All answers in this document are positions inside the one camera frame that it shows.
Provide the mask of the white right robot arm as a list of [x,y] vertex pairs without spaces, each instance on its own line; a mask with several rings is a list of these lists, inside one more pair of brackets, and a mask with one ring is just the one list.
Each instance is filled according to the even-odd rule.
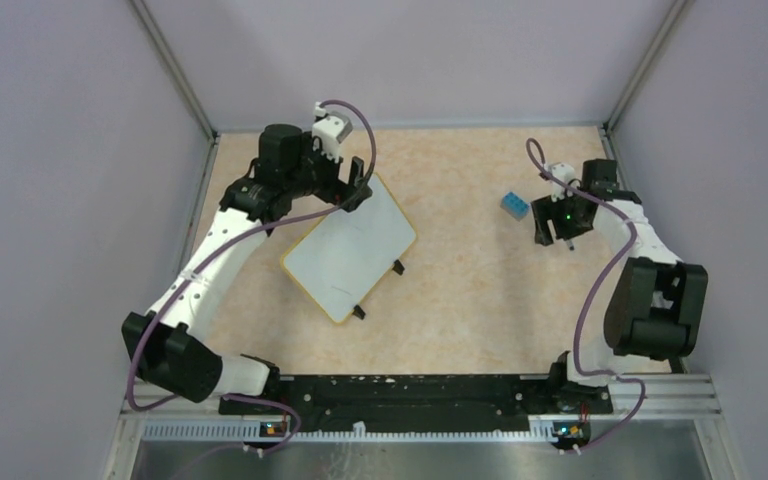
[[551,194],[531,203],[538,245],[570,242],[596,232],[622,268],[603,315],[603,333],[589,342],[579,335],[559,361],[566,373],[546,385],[549,404],[572,412],[587,388],[602,387],[632,369],[637,358],[664,361],[688,356],[696,345],[708,273],[683,261],[661,240],[640,197],[619,186],[617,164],[587,160],[583,174],[566,163],[543,166]]

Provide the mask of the yellow framed whiteboard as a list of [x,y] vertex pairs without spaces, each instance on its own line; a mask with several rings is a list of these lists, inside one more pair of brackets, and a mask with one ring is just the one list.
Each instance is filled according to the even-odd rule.
[[370,187],[357,210],[317,221],[281,258],[284,272],[335,324],[365,318],[364,299],[387,274],[404,272],[402,256],[418,239],[379,174]]

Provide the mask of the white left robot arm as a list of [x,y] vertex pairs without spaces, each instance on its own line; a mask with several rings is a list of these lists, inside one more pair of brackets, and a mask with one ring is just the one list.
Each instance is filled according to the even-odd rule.
[[242,394],[257,413],[279,404],[273,364],[248,355],[220,355],[206,346],[216,311],[247,259],[275,229],[301,222],[290,217],[294,200],[315,196],[330,212],[351,212],[370,197],[374,163],[351,160],[339,177],[348,120],[322,117],[304,131],[267,126],[246,174],[226,189],[203,241],[172,285],[143,314],[130,313],[122,335],[131,359],[126,399],[138,411],[137,379],[199,403],[213,394]]

